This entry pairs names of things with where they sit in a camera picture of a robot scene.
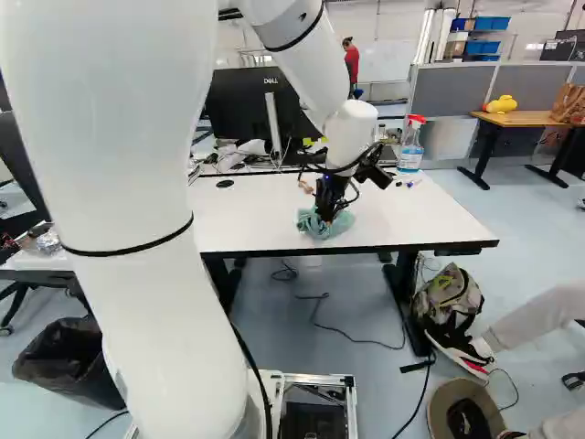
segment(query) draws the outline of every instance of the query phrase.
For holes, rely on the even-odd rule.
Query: cubicle partition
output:
[[[577,85],[585,85],[585,66],[576,67],[570,81]]]
[[[441,161],[461,161],[477,156],[473,149],[478,122],[469,115],[484,103],[510,94],[518,110],[548,110],[561,86],[572,81],[585,84],[585,66],[571,62],[469,62],[413,67],[407,113],[429,119],[421,133],[425,166],[440,167]],[[539,134],[525,142],[495,151],[504,163],[529,163]],[[550,163],[552,157],[538,158]]]

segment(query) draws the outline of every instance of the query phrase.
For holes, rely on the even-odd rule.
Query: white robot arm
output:
[[[247,366],[194,245],[186,202],[185,161],[211,81],[218,3],[0,1],[8,95],[142,436],[253,437],[243,426],[255,412]],[[220,3],[238,7],[271,48],[330,139],[327,165],[354,163],[373,140],[377,111],[346,99],[343,52],[323,4]]]

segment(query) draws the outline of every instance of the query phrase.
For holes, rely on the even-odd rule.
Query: trash can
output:
[[[18,356],[15,378],[72,400],[120,410],[125,407],[101,351],[101,331],[91,316],[48,325]]]

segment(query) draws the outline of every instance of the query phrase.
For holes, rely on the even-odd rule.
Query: backpack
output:
[[[465,333],[482,312],[484,296],[464,269],[451,262],[412,297],[412,314],[423,327]]]

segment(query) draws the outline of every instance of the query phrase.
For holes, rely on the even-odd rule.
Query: teal cloth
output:
[[[356,217],[354,217],[353,213],[348,212],[347,210],[342,210],[337,213],[333,222],[328,225],[325,221],[319,218],[319,215],[317,215],[315,210],[315,206],[311,209],[299,209],[296,227],[299,231],[308,233],[316,240],[324,241],[340,235],[356,222]]]

